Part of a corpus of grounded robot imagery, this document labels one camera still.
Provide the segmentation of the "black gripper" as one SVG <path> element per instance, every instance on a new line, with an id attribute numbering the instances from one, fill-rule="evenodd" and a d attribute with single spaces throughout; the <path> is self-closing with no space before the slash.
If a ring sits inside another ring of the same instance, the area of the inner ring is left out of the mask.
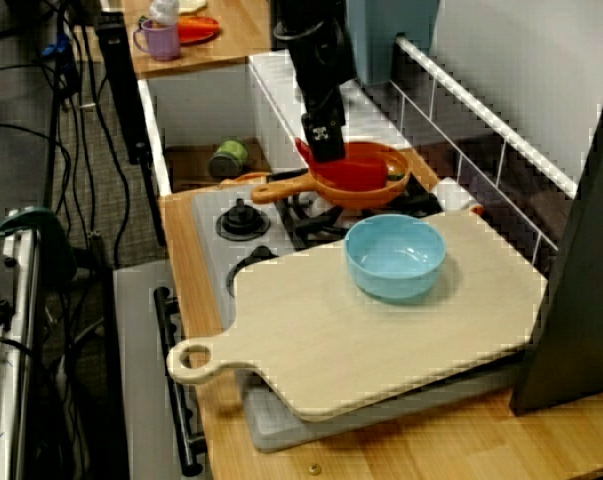
<path id="1" fill-rule="evenodd" d="M 345 156 L 340 86 L 356 77 L 352 43 L 341 22 L 319 22 L 300 31 L 284 31 L 306 112 L 302 126 L 316 162 Z"/>

